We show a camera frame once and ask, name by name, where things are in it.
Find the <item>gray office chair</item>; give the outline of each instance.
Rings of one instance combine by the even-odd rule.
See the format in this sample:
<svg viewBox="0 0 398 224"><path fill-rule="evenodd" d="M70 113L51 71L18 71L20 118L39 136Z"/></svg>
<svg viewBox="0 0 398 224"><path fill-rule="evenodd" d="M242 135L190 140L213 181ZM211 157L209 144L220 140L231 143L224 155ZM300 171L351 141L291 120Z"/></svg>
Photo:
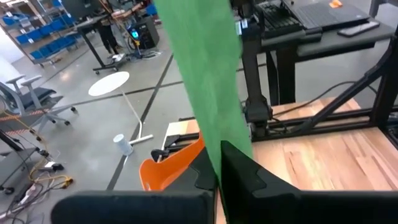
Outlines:
<svg viewBox="0 0 398 224"><path fill-rule="evenodd" d="M2 92L2 96L0 96L4 102L6 103L6 106L8 109L11 111L13 114L19 114L21 116L26 116L29 114L28 111L37 111L37 110L42 110L43 116L39 118L31 127L40 124L39 128L35 131L37 134L43 130L45 124L48 121L51 121L53 123L56 123L56 121L63 121L66 125L69 125L70 122L67 121L66 119L63 119L59 116L57 116L59 113L62 111L65 111L67 109L72 110L74 113L77 113L77 110L73 106L62 106L59 108L54 108L48 111L44 111L44 108L42 106L42 103L45 101L50 101L51 100L51 95L55 92L54 90L46 89L46 88L35 88L33 89L32 83L39 80L41 78L40 75L30 78L24 82L21 83L22 86L26 86L29 89L29 92L26 94L22 94L21 89L19 88L17 81L20 80L21 78L24 78L25 75L21 75L17 78L13 78L12 80L9 80L6 82L7 84L14 85L15 91L9 88L6 84L0 83L0 91Z"/></svg>
<svg viewBox="0 0 398 224"><path fill-rule="evenodd" d="M372 0L369 15L375 18L377 16L377 12L379 11L379 6L385 3L389 3L394 5L395 7L398 7L398 0Z"/></svg>

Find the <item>green cloth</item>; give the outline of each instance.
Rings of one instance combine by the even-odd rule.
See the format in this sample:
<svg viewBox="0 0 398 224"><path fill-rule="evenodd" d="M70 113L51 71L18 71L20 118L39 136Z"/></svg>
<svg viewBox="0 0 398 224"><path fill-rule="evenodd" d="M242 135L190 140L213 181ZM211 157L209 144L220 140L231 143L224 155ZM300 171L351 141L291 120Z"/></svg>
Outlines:
<svg viewBox="0 0 398 224"><path fill-rule="evenodd" d="M236 89L241 47L229 1L155 0L155 6L220 182L221 140L252 157Z"/></svg>

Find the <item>orange object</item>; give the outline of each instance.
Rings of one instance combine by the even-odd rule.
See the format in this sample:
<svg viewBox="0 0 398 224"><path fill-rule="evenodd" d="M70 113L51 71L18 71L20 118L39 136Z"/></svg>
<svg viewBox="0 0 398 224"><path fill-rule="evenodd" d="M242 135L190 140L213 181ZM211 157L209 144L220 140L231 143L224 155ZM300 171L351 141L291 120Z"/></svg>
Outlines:
<svg viewBox="0 0 398 224"><path fill-rule="evenodd" d="M339 0L333 0L331 3L329 3L329 6L332 8L337 8L343 6L343 3Z"/></svg>
<svg viewBox="0 0 398 224"><path fill-rule="evenodd" d="M205 142L200 133L196 142L161 162L146 159L139 168L142 188L144 190L164 190L188 168L204 147Z"/></svg>

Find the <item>laptop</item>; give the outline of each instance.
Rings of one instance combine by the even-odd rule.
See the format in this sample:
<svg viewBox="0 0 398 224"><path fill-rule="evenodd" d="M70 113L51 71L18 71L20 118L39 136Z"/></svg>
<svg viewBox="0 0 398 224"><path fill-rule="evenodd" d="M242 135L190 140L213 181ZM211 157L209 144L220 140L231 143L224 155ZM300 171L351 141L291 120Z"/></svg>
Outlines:
<svg viewBox="0 0 398 224"><path fill-rule="evenodd" d="M306 29L342 29L363 24L369 19L368 14L348 3L336 8L332 8L329 1L292 7L287 0L282 1Z"/></svg>

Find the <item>floor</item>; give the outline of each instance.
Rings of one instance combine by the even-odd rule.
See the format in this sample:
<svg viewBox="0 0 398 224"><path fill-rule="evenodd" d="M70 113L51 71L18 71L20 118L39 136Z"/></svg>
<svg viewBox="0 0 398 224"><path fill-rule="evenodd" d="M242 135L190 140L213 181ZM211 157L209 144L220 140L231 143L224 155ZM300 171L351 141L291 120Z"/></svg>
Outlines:
<svg viewBox="0 0 398 224"><path fill-rule="evenodd" d="M364 11L369 10L370 0L351 1ZM398 8L381 6L377 19L395 28L398 23ZM159 28L158 32L158 47L162 51L159 57L131 62L121 67L121 70L128 71L131 75L122 89L144 122L143 135L154 135L154 139L136 145L134 153L128 158L121 155L112 139L117 134L134 139L138 123L119 92L114 91L99 97L88 95L88 89L95 81L113 71L103 71L100 75L95 75L91 69L97 67L98 63L87 46L82 45L68 58L44 69L27 61L18 61L15 64L21 73L43 76L36 86L54 89L64 96L57 106L75 105L79 111L78 115L71 111L61 114L70 120L71 126L62 123L48 124L43 130L42 135L48 141L48 150L65 166L63 173L72 176L75 182L67 190L52 192L49 199L30 211L31 223L41 223L43 215L44 223L50 223L49 213L55 203L74 192L141 190L139 166L144 159L150 157L152 149L162 146L167 125L179 118L193 116L165 31ZM92 39L99 54L106 58L107 52L99 39L95 36ZM387 45L388 41L383 41L377 43L373 49L297 64L297 101L311 100L336 83L359 79L379 60ZM265 62L264 55L259 55L258 58L259 63ZM259 70L263 94L268 98L266 67L260 67ZM243 72L236 73L236 82L240 100L245 100L247 91ZM325 97L336 96L346 87L336 88ZM364 90L355 99L363 108L368 107L372 105L374 94ZM32 144L43 147L29 133L22 136ZM21 141L26 147L31 146L29 142ZM1 143L0 152L4 151L9 151L9 148ZM37 159L38 157L34 157L29 163L33 164ZM16 175L10 185L21 186L21 182L26 181L25 173L23 171ZM0 211L7 209L11 199L12 196L0 194ZM27 213L23 213L20 218L26 219Z"/></svg>

